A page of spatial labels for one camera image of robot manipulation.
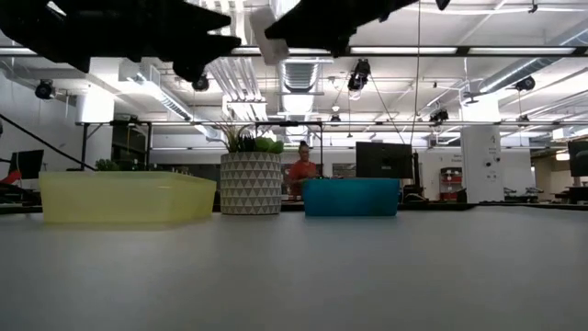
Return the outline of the silver ventilation duct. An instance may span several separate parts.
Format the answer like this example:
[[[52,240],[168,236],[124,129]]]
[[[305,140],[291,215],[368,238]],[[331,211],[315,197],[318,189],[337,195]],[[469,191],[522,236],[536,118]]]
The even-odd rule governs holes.
[[[277,18],[286,14],[300,0],[270,0]],[[319,114],[315,107],[318,97],[322,63],[319,58],[290,58],[277,67],[279,106],[277,114],[285,121],[309,121]],[[298,145],[308,141],[309,128],[301,125],[284,128],[286,142]]]

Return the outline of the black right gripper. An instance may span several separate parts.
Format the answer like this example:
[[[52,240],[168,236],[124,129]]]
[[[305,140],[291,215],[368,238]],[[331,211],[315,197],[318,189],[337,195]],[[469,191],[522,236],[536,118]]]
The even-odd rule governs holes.
[[[392,12],[412,5],[413,0],[345,0],[329,20],[331,0],[300,0],[286,14],[265,29],[269,40],[283,40],[288,46],[330,46],[333,56],[349,53],[349,41],[357,29]]]

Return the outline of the black computer monitor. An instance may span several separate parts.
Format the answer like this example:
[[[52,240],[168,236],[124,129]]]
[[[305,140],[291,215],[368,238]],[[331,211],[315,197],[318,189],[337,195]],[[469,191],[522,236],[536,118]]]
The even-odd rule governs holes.
[[[9,163],[9,175],[19,179],[38,179],[43,166],[43,150],[31,150],[12,153]]]
[[[412,178],[412,147],[409,144],[357,142],[356,177]]]
[[[570,171],[573,177],[588,177],[588,141],[568,142]]]

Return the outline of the green artificial plant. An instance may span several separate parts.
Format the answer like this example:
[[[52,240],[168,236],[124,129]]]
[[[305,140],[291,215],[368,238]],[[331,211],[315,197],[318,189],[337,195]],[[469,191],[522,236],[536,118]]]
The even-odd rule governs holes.
[[[229,122],[216,122],[223,138],[220,140],[229,153],[270,153],[282,154],[284,143],[265,136],[254,136],[248,125],[235,125]]]

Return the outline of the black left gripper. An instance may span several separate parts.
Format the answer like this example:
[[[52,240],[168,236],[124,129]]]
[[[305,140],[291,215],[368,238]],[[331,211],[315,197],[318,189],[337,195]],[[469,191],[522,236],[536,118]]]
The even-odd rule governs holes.
[[[170,35],[207,34],[230,25],[230,17],[186,0],[56,0],[62,11],[46,38],[45,57],[89,71],[93,57],[122,57],[134,62],[156,57],[172,62],[176,75],[197,82],[206,66],[241,46],[234,36],[206,35],[179,49]]]

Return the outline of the black background workstation frame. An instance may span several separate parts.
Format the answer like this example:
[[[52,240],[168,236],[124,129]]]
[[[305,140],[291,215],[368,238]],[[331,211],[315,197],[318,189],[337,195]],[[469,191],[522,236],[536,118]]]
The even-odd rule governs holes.
[[[146,144],[145,144],[145,152],[144,152],[144,168],[148,169],[149,164],[151,161],[151,150],[152,150],[152,139],[153,139],[153,123],[151,121],[142,121],[142,120],[131,120],[131,121],[123,121],[123,120],[112,120],[107,122],[76,122],[76,126],[81,126],[83,128],[83,138],[82,138],[82,149],[81,149],[81,170],[85,170],[86,168],[90,169],[91,166],[88,165],[86,160],[86,152],[87,152],[87,142],[88,139],[96,133],[100,128],[103,126],[110,126],[110,127],[141,127],[146,126],[147,132],[145,133],[146,137]]]

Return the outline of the triangle-patterned grey plant pot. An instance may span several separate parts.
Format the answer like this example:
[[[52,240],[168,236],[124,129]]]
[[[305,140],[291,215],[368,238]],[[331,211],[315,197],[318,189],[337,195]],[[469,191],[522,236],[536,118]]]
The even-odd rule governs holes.
[[[220,212],[229,215],[280,214],[281,155],[228,153],[220,157]]]

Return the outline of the white opaque pill bottle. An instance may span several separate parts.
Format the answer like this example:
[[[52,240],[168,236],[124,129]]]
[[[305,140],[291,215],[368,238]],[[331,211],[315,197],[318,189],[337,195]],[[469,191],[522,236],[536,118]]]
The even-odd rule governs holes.
[[[254,33],[254,41],[266,65],[277,65],[289,57],[289,48],[285,40],[270,39],[266,35],[266,30],[277,22],[269,6],[253,11],[249,16],[249,21]]]

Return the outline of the blue plastic bin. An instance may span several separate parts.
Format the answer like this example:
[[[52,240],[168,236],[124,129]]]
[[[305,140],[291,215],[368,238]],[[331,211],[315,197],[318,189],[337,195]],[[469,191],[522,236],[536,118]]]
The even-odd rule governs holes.
[[[302,185],[311,217],[395,216],[400,180],[392,178],[309,179]]]

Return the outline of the white building column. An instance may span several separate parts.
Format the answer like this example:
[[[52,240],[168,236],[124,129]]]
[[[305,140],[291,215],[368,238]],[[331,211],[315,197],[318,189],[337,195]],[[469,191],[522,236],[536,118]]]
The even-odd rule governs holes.
[[[462,170],[469,203],[503,200],[499,102],[482,96],[464,103],[460,131]]]
[[[77,122],[89,122],[85,140],[85,162],[95,166],[98,160],[111,157],[112,127],[107,125],[114,119],[115,100],[106,92],[89,91],[77,97]]]

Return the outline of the person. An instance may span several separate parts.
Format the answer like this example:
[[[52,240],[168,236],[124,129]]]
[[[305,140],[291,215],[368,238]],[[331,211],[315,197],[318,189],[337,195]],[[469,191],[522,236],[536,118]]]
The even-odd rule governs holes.
[[[300,142],[298,154],[299,160],[288,172],[290,196],[294,199],[302,197],[302,186],[307,179],[317,177],[317,167],[310,159],[310,148],[306,142]]]

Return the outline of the yellow translucent plastic bin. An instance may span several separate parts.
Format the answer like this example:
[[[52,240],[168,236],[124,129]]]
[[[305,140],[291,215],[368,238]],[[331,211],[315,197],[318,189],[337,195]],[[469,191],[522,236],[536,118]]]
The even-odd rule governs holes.
[[[172,224],[212,214],[217,183],[160,171],[43,172],[43,219],[55,224]]]

